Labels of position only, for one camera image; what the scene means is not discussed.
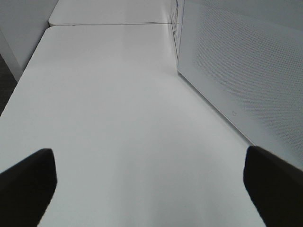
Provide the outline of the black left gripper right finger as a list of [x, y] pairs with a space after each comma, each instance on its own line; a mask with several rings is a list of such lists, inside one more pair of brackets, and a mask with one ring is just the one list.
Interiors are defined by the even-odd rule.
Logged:
[[250, 146], [243, 182], [267, 227], [303, 225], [303, 173], [267, 150]]

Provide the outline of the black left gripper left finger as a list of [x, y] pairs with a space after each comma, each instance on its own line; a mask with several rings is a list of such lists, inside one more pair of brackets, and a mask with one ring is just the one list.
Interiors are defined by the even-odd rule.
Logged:
[[0, 174], [0, 225], [36, 227], [57, 186], [53, 151], [41, 149]]

